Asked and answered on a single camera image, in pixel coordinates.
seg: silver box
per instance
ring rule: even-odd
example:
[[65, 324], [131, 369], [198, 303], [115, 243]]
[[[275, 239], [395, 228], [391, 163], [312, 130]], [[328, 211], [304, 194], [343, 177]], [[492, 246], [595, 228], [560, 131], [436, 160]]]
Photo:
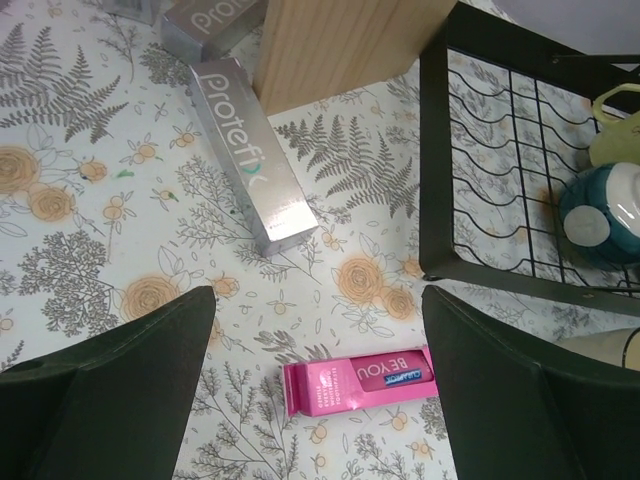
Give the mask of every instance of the silver box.
[[160, 0], [102, 0], [102, 9], [121, 17], [153, 25]]
[[258, 26], [266, 0], [183, 0], [162, 17], [162, 44], [187, 64], [224, 56]]
[[247, 72], [235, 58], [191, 66], [193, 101], [258, 249], [270, 256], [318, 227]]

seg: wooden block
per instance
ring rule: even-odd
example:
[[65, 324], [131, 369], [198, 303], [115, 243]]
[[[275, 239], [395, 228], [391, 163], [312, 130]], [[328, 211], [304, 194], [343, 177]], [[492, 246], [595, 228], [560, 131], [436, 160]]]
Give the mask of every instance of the wooden block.
[[456, 0], [270, 0], [253, 87], [268, 115], [405, 73]]

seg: black metal rack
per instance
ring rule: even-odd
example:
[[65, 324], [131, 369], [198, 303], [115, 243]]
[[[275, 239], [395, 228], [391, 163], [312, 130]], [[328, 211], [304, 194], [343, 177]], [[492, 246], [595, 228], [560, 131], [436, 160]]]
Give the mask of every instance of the black metal rack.
[[[495, 74], [488, 83], [475, 85], [450, 68], [450, 50], [474, 57]], [[420, 59], [420, 265], [429, 280], [450, 278], [640, 315], [636, 272], [596, 271], [567, 246], [555, 220], [557, 199], [587, 167], [588, 144], [575, 145], [547, 121], [553, 117], [595, 135], [599, 127], [593, 118], [563, 116], [547, 92], [562, 89], [574, 100], [593, 100], [621, 83], [638, 82], [640, 69], [626, 71], [607, 63], [625, 58], [582, 55], [465, 4], [454, 8]], [[476, 97], [503, 115], [482, 118], [468, 105]], [[639, 97], [620, 94], [609, 103], [632, 113], [640, 110]], [[453, 115], [451, 102], [459, 107]], [[469, 119], [487, 129], [503, 125], [509, 133], [500, 144], [483, 142], [470, 131]], [[554, 142], [564, 143], [568, 153], [559, 153]], [[500, 151], [510, 161], [486, 167], [479, 151], [487, 156]], [[483, 191], [485, 184], [497, 186], [501, 198]], [[456, 191], [467, 192], [479, 207], [465, 203]], [[510, 228], [489, 227], [492, 215]], [[503, 221], [509, 215], [514, 220]], [[504, 262], [492, 258], [497, 244], [511, 246]]]

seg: blue label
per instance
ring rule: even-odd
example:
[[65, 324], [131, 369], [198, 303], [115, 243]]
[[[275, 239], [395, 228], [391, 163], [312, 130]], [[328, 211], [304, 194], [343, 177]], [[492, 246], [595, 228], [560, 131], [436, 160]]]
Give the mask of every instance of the blue label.
[[414, 380], [420, 380], [422, 378], [422, 370], [416, 368], [415, 370], [409, 370], [402, 373], [393, 373], [391, 375], [385, 375], [384, 384], [389, 387], [391, 385], [398, 385], [400, 383], [412, 382]]

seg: orange flower print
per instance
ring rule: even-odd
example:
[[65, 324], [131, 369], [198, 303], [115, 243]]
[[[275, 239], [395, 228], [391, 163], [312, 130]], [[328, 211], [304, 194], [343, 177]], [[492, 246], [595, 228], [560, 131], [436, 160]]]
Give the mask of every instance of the orange flower print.
[[336, 226], [335, 225], [331, 225], [331, 229], [327, 229], [326, 227], [322, 227], [322, 229], [324, 230], [324, 233], [322, 234], [322, 242], [324, 243], [325, 247], [329, 247], [331, 250], [335, 251], [342, 251], [344, 252], [344, 249], [342, 248], [342, 244], [343, 243], [347, 243], [346, 240], [340, 240], [338, 238], [336, 238], [333, 234], [334, 230], [335, 230]]
[[126, 321], [136, 320], [177, 298], [180, 292], [161, 276], [149, 276], [126, 289], [121, 313]]
[[6, 334], [12, 328], [13, 328], [13, 320], [11, 320], [9, 317], [5, 317], [5, 318], [0, 317], [0, 337], [3, 334]]
[[404, 273], [411, 277], [422, 278], [424, 275], [420, 268], [420, 264], [418, 263], [418, 259], [415, 257], [410, 256], [405, 262], [403, 262], [402, 269], [404, 270]]
[[527, 229], [525, 227], [520, 227], [516, 230], [516, 233], [513, 236], [513, 240], [516, 245], [523, 245], [529, 241], [529, 234], [527, 233]]
[[338, 270], [340, 292], [358, 305], [371, 303], [382, 287], [382, 272], [369, 258], [348, 260]]
[[322, 441], [327, 438], [328, 432], [327, 427], [324, 424], [327, 423], [326, 419], [320, 420], [318, 424], [314, 426], [304, 427], [305, 430], [310, 430], [311, 435], [309, 436], [309, 440], [311, 443], [316, 445], [320, 445]]
[[141, 165], [152, 158], [162, 160], [156, 151], [158, 144], [151, 141], [150, 133], [147, 133], [141, 142], [138, 141], [134, 143], [131, 140], [127, 140], [127, 144], [133, 151], [133, 154], [124, 157], [120, 160], [120, 163], [128, 163], [129, 165], [133, 165], [135, 163], [136, 165]]
[[199, 137], [201, 135], [200, 132], [193, 131], [193, 123], [189, 123], [189, 125], [187, 125], [187, 128], [185, 128], [184, 130], [182, 130], [179, 127], [176, 127], [175, 125], [173, 126], [173, 129], [178, 134], [178, 137], [171, 140], [171, 142], [169, 143], [169, 148], [173, 148], [173, 147], [184, 148], [187, 145], [190, 145], [193, 142], [195, 142], [196, 137]]
[[178, 197], [176, 197], [176, 195], [171, 190], [164, 189], [164, 190], [158, 191], [155, 188], [152, 188], [151, 191], [154, 193], [154, 195], [149, 198], [158, 200], [158, 202], [160, 203], [160, 206], [166, 212], [169, 211], [169, 206], [167, 205], [168, 202], [180, 201], [178, 200]]
[[380, 118], [383, 118], [382, 114], [385, 112], [380, 108], [380, 103], [378, 102], [378, 100], [376, 100], [376, 104], [371, 107], [371, 113], [379, 116]]
[[81, 163], [78, 166], [78, 173], [83, 180], [95, 183], [107, 176], [107, 167], [92, 158], [90, 161]]
[[122, 207], [124, 206], [124, 199], [119, 196], [111, 197], [109, 200], [109, 205], [107, 205], [102, 211], [102, 215], [107, 220], [118, 220], [122, 217], [124, 212], [122, 211]]
[[324, 455], [320, 455], [319, 453], [315, 457], [310, 457], [313, 461], [313, 467], [316, 470], [316, 475], [318, 474], [321, 468], [327, 466], [327, 458]]
[[240, 290], [240, 284], [235, 278], [227, 277], [222, 274], [221, 277], [215, 280], [210, 280], [213, 291], [216, 295], [223, 298], [231, 298]]
[[74, 206], [75, 197], [64, 189], [35, 183], [29, 188], [28, 204], [34, 217], [45, 222], [57, 222], [68, 217]]
[[407, 445], [407, 447], [411, 449], [414, 460], [416, 456], [433, 460], [433, 452], [435, 452], [435, 449], [429, 445], [425, 439], [419, 442], [412, 442], [411, 445]]
[[380, 292], [384, 309], [393, 318], [409, 320], [415, 313], [413, 295], [402, 288], [385, 287]]
[[396, 409], [396, 412], [393, 413], [391, 410], [386, 409], [386, 412], [391, 417], [389, 420], [386, 420], [380, 424], [380, 426], [390, 425], [396, 432], [401, 432], [405, 429], [407, 423], [409, 422], [409, 418], [407, 414], [400, 411], [400, 407]]
[[38, 161], [21, 147], [0, 147], [0, 195], [28, 190], [38, 181]]
[[62, 9], [60, 8], [60, 5], [62, 5], [61, 1], [54, 3], [52, 0], [47, 0], [47, 4], [49, 5], [47, 13], [51, 18], [59, 17], [60, 15], [62, 15]]
[[224, 337], [224, 330], [220, 326], [220, 321], [216, 317], [213, 320], [213, 328], [211, 328], [211, 335], [209, 335], [209, 348], [213, 348], [222, 342]]
[[280, 297], [278, 300], [273, 300], [271, 302], [267, 302], [267, 305], [271, 305], [273, 307], [273, 311], [276, 312], [277, 315], [284, 315], [287, 311], [287, 307], [295, 307], [295, 303], [289, 303], [284, 301], [284, 291], [280, 289]]

